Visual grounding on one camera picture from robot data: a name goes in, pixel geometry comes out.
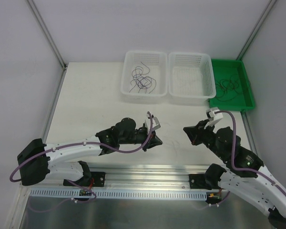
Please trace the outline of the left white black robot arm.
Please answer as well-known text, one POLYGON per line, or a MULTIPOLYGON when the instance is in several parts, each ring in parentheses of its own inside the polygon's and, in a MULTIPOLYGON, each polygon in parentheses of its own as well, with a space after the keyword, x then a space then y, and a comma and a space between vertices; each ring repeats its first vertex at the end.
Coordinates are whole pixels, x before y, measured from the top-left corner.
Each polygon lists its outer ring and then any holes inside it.
POLYGON ((34 139, 17 156, 18 181, 24 186, 32 186, 45 179, 62 179, 65 186, 87 186, 92 175, 88 164, 81 158, 147 151, 162 145, 155 132, 159 128, 155 116, 147 117, 140 128, 136 128, 136 122, 127 117, 92 137, 75 142, 46 144, 40 138, 34 139), (138 145, 138 148, 121 151, 121 145, 138 145))

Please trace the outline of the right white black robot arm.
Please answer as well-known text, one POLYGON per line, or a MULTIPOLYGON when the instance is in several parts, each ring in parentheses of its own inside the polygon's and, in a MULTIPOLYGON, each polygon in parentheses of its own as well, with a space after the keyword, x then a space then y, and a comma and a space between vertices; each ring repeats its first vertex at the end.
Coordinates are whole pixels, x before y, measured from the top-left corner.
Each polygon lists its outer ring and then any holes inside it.
POLYGON ((236 128, 206 126, 207 120, 184 127, 192 145, 205 145, 224 163, 211 164, 204 174, 190 175, 194 189, 225 189, 253 205, 276 229, 286 229, 286 189, 270 174, 263 161, 240 145, 236 128))

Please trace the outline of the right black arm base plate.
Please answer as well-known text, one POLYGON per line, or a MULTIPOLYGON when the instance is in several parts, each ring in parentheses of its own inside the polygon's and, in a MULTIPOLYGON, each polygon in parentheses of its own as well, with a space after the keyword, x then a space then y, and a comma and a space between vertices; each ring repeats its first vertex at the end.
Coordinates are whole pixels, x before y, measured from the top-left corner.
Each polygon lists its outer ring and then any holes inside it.
POLYGON ((204 174, 189 174, 190 189, 206 189, 204 174))

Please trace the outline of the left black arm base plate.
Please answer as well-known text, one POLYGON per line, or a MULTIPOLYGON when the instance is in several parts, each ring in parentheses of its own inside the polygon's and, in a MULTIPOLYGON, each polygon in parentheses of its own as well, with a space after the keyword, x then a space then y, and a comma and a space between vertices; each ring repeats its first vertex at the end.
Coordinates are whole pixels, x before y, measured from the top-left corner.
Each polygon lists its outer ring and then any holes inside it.
POLYGON ((91 179, 89 187, 104 187, 105 185, 105 172, 91 172, 91 179))

